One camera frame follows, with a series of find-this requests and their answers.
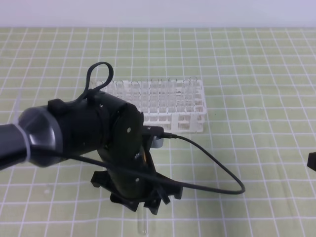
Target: green grid mat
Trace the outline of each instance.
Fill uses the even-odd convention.
[[[148,236],[315,236],[316,172],[306,162],[316,150],[316,29],[0,28],[0,123],[13,120],[19,90],[20,112],[76,98],[97,61],[111,63],[115,79],[202,79],[204,133],[186,136],[246,186],[240,196],[185,189],[149,217]],[[238,188],[184,142],[165,140],[152,154],[173,179]],[[138,236],[137,215],[90,184],[94,170],[67,161],[1,171],[1,236]]]

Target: glass test tube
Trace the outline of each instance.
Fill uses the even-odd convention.
[[[107,89],[107,93],[116,96],[115,82],[113,80],[105,88]]]
[[[148,113],[148,101],[149,101],[149,87],[148,80],[141,79],[141,111],[144,113]]]
[[[139,100],[139,83],[138,81],[132,81],[130,83],[131,86],[131,90],[130,90],[130,94],[131,94],[131,103],[133,105],[135,105],[138,109],[140,107],[140,100]]]
[[[116,93],[117,93],[117,97],[124,100],[124,82],[122,80],[118,80],[116,83]]]
[[[184,95],[185,108],[187,112],[193,111],[192,88],[189,80],[182,82],[182,93]]]
[[[167,79],[161,79],[160,81],[160,94],[159,94],[159,113],[167,113],[167,103],[168,103],[168,85]],[[161,121],[166,121],[167,117],[159,117]]]
[[[190,81],[189,80],[183,80],[181,85],[181,93],[179,96],[179,100],[177,101],[177,112],[185,112],[186,107],[186,100],[187,100],[187,93],[189,90]]]
[[[152,79],[150,85],[150,113],[158,113],[159,79]]]
[[[176,112],[176,91],[177,91],[177,79],[168,80],[168,112]]]
[[[192,99],[193,99],[193,106],[195,105],[195,99],[197,96],[197,86],[198,86],[198,78],[197,77],[190,77],[191,87],[192,87]]]
[[[142,236],[147,234],[147,209],[145,207],[138,207],[137,209],[137,229]]]

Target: white wall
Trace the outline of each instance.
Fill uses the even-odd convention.
[[[316,26],[315,0],[0,0],[0,26]]]

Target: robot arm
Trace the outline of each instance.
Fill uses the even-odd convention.
[[[107,81],[88,89],[93,69],[101,64],[109,68]],[[103,161],[99,165],[120,167],[125,172],[117,169],[96,171],[91,183],[110,191],[112,202],[133,211],[144,202],[153,214],[157,214],[161,200],[165,204],[170,202],[168,196],[181,199],[183,187],[226,194],[245,191],[243,183],[201,146],[186,138],[164,133],[161,127],[143,126],[143,114],[134,105],[101,92],[100,89],[107,86],[112,77],[110,64],[96,63],[88,70],[85,90],[77,100],[67,103],[60,99],[51,100],[47,106],[25,110],[18,124],[0,126],[0,169],[25,160],[39,167],[48,167],[69,156],[97,150]],[[155,138],[162,137],[191,142],[228,172],[240,184],[241,190],[225,191],[181,183],[157,173],[149,150]],[[52,151],[54,155],[38,153],[40,150]]]

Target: cable plug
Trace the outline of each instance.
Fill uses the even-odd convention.
[[[177,135],[169,133],[169,132],[164,132],[161,137],[162,138],[177,138]]]
[[[308,154],[307,167],[316,171],[316,152]]]

